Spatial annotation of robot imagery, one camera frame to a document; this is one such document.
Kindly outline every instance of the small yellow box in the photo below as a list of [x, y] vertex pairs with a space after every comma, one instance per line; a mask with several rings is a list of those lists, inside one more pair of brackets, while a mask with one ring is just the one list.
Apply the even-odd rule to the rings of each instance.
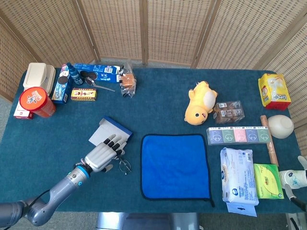
[[283, 74], [265, 73], [258, 79], [258, 86], [265, 108], [285, 110], [291, 103]]
[[96, 97], [97, 97], [96, 89], [73, 88], [71, 92], [71, 99], [73, 101], [95, 101]]

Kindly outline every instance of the plastic bag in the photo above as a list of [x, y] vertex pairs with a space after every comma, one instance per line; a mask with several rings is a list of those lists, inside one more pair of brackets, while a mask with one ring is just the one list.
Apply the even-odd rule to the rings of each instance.
[[123, 97], [135, 95], [136, 79], [132, 71], [131, 63], [127, 62], [119, 71], [119, 85]]

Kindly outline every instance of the blue bottle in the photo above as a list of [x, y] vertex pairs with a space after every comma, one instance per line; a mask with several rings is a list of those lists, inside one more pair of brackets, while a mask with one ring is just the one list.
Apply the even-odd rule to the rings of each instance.
[[66, 65], [69, 70], [69, 75], [72, 77], [74, 82], [78, 85], [81, 85], [83, 83], [83, 80], [81, 79], [80, 73], [70, 62], [68, 62]]

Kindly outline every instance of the black handle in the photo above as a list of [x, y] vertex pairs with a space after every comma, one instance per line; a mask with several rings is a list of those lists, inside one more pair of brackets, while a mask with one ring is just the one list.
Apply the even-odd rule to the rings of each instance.
[[290, 199], [293, 203], [295, 203], [296, 206], [298, 206], [301, 210], [303, 210], [304, 212], [306, 212], [306, 206], [307, 204], [305, 204], [304, 202], [300, 201], [297, 198], [292, 197]]

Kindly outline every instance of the robotic arm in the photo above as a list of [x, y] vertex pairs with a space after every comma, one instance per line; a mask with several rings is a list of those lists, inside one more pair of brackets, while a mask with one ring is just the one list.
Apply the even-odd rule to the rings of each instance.
[[[112, 159], [121, 160], [125, 145], [126, 142], [121, 141], [121, 137], [111, 135], [87, 154], [84, 160], [81, 159], [80, 163], [75, 164], [74, 169], [64, 179], [39, 197], [0, 204], [0, 228], [8, 229], [21, 217], [27, 218], [35, 226], [47, 223], [58, 206], [87, 181], [92, 172], [107, 172], [112, 168], [112, 165], [109, 165]], [[47, 192], [50, 199], [45, 203], [40, 197]]]

